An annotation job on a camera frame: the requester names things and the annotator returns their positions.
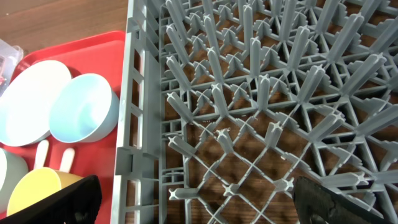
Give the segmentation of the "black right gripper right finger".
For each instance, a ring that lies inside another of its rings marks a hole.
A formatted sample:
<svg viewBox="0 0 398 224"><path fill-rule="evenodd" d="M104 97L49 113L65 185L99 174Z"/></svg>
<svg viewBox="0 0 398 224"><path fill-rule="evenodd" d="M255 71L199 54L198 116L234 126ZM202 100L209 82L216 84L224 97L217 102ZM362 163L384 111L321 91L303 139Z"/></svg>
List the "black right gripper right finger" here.
<svg viewBox="0 0 398 224"><path fill-rule="evenodd" d="M304 176L294 183L292 198L301 224L373 224L383 218Z"/></svg>

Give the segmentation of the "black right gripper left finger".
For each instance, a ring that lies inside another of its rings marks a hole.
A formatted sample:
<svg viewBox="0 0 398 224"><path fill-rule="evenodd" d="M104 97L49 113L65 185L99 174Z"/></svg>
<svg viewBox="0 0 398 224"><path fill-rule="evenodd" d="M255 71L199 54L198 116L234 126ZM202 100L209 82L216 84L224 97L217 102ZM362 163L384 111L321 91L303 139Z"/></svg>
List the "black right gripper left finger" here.
<svg viewBox="0 0 398 224"><path fill-rule="evenodd" d="M1 220L1 224L94 224L102 201L100 180L89 175Z"/></svg>

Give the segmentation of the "yellow plastic cup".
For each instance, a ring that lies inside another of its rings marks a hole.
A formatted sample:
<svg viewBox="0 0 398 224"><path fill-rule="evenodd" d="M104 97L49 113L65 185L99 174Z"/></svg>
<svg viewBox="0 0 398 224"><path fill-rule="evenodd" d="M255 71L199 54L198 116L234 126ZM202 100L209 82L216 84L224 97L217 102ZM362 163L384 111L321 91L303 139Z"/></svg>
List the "yellow plastic cup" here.
<svg viewBox="0 0 398 224"><path fill-rule="evenodd" d="M47 198L83 177L48 167L34 169L18 182L7 206L7 216Z"/></svg>

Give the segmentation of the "mint green bowl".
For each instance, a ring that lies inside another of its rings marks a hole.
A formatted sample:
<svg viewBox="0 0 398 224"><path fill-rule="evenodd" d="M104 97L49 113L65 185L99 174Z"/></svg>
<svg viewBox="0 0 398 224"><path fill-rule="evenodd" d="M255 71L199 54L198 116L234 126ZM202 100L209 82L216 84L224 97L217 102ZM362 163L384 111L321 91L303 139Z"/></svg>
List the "mint green bowl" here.
<svg viewBox="0 0 398 224"><path fill-rule="evenodd" d="M28 173L26 161L1 148L1 213L5 212L18 182Z"/></svg>

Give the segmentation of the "light blue bowl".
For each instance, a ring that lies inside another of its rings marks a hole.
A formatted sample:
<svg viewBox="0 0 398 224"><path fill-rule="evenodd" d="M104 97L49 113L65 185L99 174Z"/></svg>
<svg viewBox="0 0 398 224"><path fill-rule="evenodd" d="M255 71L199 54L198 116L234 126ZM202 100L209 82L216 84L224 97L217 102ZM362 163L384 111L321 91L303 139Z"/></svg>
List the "light blue bowl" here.
<svg viewBox="0 0 398 224"><path fill-rule="evenodd" d="M96 142L116 127L119 98L101 75L86 73L73 78L55 100L49 114L49 131L64 143Z"/></svg>

